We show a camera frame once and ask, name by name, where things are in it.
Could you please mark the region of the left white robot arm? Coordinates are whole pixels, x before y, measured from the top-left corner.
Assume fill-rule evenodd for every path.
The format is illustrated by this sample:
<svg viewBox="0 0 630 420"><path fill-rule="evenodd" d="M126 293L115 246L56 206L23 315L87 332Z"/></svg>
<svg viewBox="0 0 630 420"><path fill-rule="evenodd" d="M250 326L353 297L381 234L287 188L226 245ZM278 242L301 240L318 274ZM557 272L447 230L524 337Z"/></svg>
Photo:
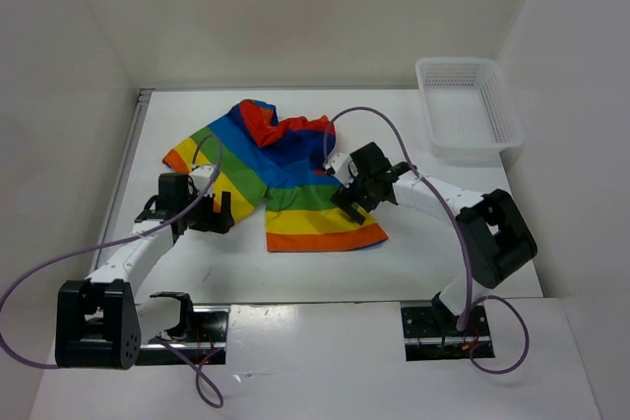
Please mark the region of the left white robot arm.
<svg viewBox="0 0 630 420"><path fill-rule="evenodd" d="M136 217L132 233L99 268L58 291L55 361L61 368L127 370L141 346L165 335L188 339L197 326L191 297L160 291L136 295L158 261L188 230L225 234L233 226L231 194L216 194L212 165L163 173L157 194Z"/></svg>

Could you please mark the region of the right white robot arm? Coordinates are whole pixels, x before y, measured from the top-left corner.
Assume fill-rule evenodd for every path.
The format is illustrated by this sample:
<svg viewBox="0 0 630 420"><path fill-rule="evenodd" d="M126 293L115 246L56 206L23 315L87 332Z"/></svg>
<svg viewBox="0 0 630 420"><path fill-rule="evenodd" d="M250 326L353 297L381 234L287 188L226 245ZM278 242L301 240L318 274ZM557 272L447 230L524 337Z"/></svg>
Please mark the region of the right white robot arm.
<svg viewBox="0 0 630 420"><path fill-rule="evenodd" d="M473 302L537 255L536 240L513 197L502 189L481 193L421 175L406 161L391 163L374 143L329 157L325 170L340 182L331 202L355 223L390 203L454 227L465 268L432 303L432 324L443 334L462 330Z"/></svg>

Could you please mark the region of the rainbow striped shorts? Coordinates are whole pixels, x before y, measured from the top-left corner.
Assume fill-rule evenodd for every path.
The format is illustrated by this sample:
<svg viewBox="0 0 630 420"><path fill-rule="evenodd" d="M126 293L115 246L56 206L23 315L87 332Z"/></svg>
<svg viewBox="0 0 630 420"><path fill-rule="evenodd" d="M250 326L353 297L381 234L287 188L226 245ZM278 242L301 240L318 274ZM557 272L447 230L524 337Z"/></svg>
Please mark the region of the rainbow striped shorts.
<svg viewBox="0 0 630 420"><path fill-rule="evenodd" d="M388 236L366 211L355 223L331 199L339 181L323 168L336 131L328 117L281 120L274 105L244 99L163 157L175 172L218 164L216 193L231 195L236 222L265 208L272 253L343 252L378 246Z"/></svg>

